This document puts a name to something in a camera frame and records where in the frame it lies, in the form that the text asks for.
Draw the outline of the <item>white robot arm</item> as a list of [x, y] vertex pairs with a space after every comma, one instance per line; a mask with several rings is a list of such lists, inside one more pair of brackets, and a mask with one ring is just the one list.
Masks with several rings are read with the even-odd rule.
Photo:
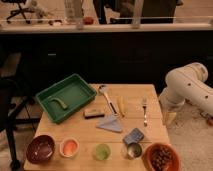
[[205, 84], [207, 68], [198, 62], [169, 71], [166, 74], [166, 87], [159, 95], [163, 124], [169, 125], [189, 100], [203, 112], [213, 117], [213, 88]]

